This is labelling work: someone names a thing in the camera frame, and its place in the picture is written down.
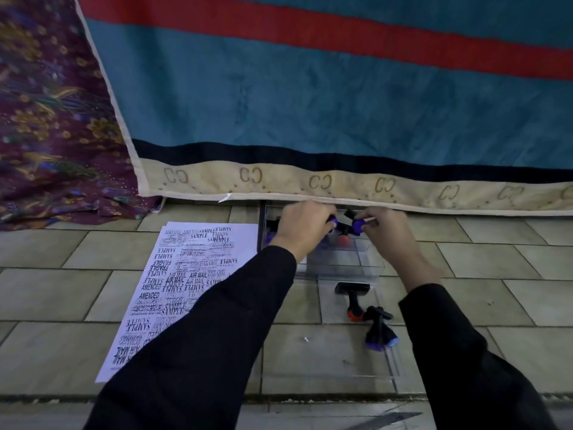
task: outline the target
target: black long sleeve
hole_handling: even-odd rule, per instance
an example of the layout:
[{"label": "black long sleeve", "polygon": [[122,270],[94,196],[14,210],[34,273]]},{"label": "black long sleeve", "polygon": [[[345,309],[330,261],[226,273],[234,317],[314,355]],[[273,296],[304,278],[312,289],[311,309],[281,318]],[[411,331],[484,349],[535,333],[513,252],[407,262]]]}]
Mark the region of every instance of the black long sleeve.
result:
[{"label": "black long sleeve", "polygon": [[400,309],[438,429],[557,428],[533,385],[488,352],[445,288],[415,288]]},{"label": "black long sleeve", "polygon": [[111,378],[85,429],[234,429],[295,272],[295,257],[269,246],[213,286]]}]

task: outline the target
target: black stripe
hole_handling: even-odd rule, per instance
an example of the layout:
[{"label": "black stripe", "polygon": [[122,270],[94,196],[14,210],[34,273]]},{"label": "black stripe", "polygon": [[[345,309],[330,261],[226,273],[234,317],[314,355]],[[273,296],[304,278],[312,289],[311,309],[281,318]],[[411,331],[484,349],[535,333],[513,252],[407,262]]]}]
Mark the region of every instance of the black stripe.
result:
[{"label": "black stripe", "polygon": [[385,173],[417,181],[491,181],[548,184],[573,181],[572,169],[540,169],[495,165],[415,165],[391,158],[354,156],[342,153],[306,153],[276,146],[234,146],[223,143],[189,143],[157,146],[133,139],[139,158],[166,165],[194,165],[228,161],[243,165],[271,163],[293,165],[311,172],[343,170],[352,173]]}]

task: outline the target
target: floral pattern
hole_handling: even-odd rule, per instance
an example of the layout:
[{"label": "floral pattern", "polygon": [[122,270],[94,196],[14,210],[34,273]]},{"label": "floral pattern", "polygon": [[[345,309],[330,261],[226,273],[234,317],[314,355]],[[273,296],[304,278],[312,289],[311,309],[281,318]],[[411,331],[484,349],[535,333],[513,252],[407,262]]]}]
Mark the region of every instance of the floral pattern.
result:
[{"label": "floral pattern", "polygon": [[73,0],[0,0],[0,230],[141,218],[137,180]]}]

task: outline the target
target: white paper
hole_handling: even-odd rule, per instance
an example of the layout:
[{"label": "white paper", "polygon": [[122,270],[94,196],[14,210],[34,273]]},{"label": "white paper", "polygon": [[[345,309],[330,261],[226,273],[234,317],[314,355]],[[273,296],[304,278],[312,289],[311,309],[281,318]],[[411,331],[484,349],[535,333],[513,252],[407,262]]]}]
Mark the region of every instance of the white paper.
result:
[{"label": "white paper", "polygon": [[255,224],[163,226],[96,382],[107,382],[205,291],[250,260],[257,252],[257,232]]}]

